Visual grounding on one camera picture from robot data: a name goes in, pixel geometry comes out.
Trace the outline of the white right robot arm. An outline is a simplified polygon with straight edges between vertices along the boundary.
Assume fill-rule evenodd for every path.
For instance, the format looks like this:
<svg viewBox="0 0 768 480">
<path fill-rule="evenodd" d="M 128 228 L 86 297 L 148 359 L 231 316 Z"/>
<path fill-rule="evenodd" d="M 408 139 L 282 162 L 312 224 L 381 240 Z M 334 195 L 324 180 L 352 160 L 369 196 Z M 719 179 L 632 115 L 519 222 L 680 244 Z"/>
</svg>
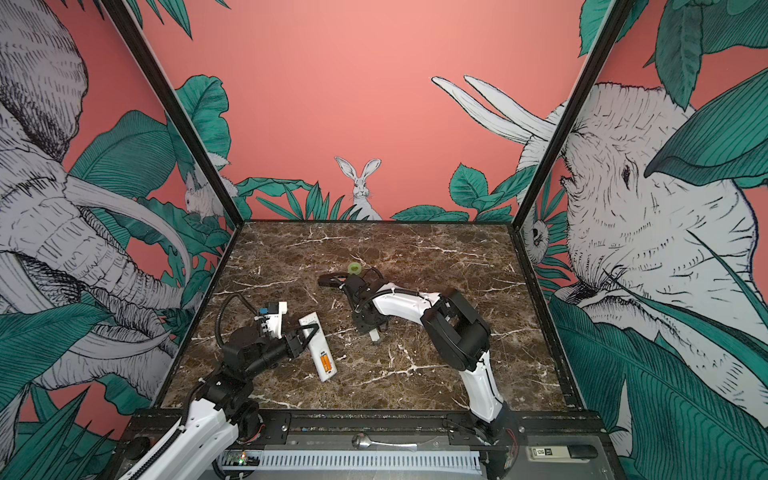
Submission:
<svg viewBox="0 0 768 480">
<path fill-rule="evenodd" d="M 504 400 L 491 367 L 491 328 L 461 292 L 420 292 L 351 273 L 332 274 L 328 285 L 344 293 L 361 334 L 379 330 L 392 317 L 421 326 L 443 362 L 459 372 L 471 414 L 487 424 L 496 420 Z"/>
</svg>

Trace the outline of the orange battery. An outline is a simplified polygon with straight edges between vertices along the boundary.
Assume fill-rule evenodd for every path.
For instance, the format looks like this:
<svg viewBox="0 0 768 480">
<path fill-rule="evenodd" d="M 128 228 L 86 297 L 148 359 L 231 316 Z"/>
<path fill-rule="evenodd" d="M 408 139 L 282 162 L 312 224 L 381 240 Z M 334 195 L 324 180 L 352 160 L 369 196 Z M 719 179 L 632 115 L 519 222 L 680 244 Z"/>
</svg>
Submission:
<svg viewBox="0 0 768 480">
<path fill-rule="evenodd" d="M 323 370 L 327 374 L 331 374 L 332 371 L 333 371 L 333 365 L 332 365 L 332 363 L 330 361 L 329 356 L 326 353 L 322 353 L 321 356 L 320 356 L 320 360 L 321 360 L 321 364 L 322 364 Z"/>
</svg>

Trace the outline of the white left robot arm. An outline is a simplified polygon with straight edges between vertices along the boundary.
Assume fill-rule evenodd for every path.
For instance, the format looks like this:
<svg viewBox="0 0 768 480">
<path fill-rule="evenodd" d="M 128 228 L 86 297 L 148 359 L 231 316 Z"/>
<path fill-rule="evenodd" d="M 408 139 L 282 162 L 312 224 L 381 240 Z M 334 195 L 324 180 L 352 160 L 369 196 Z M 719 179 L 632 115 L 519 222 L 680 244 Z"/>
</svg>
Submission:
<svg viewBox="0 0 768 480">
<path fill-rule="evenodd" d="M 223 359 L 185 401 L 180 419 L 124 479 L 198 479 L 231 445 L 250 443 L 264 428 L 253 380 L 286 359 L 295 359 L 316 336 L 315 323 L 271 338 L 258 326 L 242 327 L 220 346 Z"/>
</svg>

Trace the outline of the white remote control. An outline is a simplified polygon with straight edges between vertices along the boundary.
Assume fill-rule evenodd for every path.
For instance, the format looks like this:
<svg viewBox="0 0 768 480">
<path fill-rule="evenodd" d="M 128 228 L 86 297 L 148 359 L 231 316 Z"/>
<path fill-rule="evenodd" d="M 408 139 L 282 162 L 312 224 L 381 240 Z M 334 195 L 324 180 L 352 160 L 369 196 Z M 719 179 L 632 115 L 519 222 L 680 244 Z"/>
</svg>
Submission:
<svg viewBox="0 0 768 480">
<path fill-rule="evenodd" d="M 327 343 L 325 334 L 320 324 L 319 317 L 316 312 L 312 312 L 299 319 L 299 325 L 301 326 L 301 332 L 307 342 L 307 349 L 310 352 L 312 360 L 317 370 L 318 378 L 321 382 L 330 380 L 337 372 L 336 364 L 331 353 L 331 349 Z M 322 353 L 326 353 L 333 365 L 333 371 L 331 374 L 327 374 L 322 367 L 320 356 Z"/>
</svg>

